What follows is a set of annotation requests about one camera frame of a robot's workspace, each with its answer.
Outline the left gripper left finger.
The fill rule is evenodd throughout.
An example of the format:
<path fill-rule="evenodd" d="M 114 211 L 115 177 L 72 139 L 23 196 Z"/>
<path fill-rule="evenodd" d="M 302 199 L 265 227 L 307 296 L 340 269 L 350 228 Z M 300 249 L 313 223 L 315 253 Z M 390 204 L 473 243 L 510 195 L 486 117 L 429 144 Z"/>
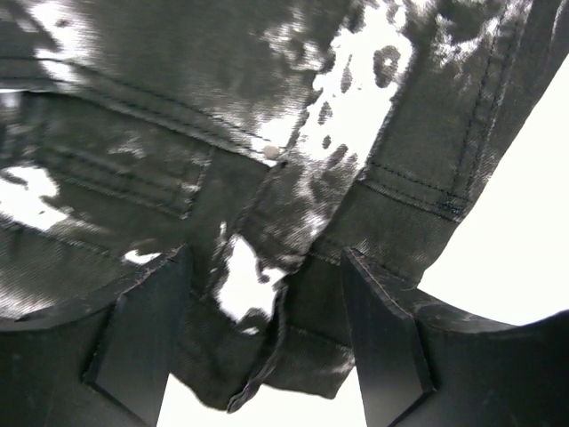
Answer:
<path fill-rule="evenodd" d="M 3 426 L 154 426 L 192 278 L 181 246 L 85 297 L 1 322 Z"/>

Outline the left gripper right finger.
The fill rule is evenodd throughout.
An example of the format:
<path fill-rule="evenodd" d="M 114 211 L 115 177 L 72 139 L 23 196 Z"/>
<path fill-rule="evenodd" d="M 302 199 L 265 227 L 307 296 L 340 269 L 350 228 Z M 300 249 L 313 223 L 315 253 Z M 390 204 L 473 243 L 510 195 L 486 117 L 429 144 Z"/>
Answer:
<path fill-rule="evenodd" d="M 368 425 L 568 424 L 566 312 L 524 326 L 482 318 L 352 249 L 341 275 Z"/>

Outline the black white splatter trousers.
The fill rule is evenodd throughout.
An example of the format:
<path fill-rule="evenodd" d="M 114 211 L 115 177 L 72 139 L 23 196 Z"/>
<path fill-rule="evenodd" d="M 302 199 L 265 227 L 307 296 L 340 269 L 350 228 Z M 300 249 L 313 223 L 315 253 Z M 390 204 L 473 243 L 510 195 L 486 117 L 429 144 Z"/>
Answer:
<path fill-rule="evenodd" d="M 4 1 L 1 316 L 188 245 L 173 375 L 333 399 L 341 251 L 417 285 L 567 54 L 565 1 Z"/>

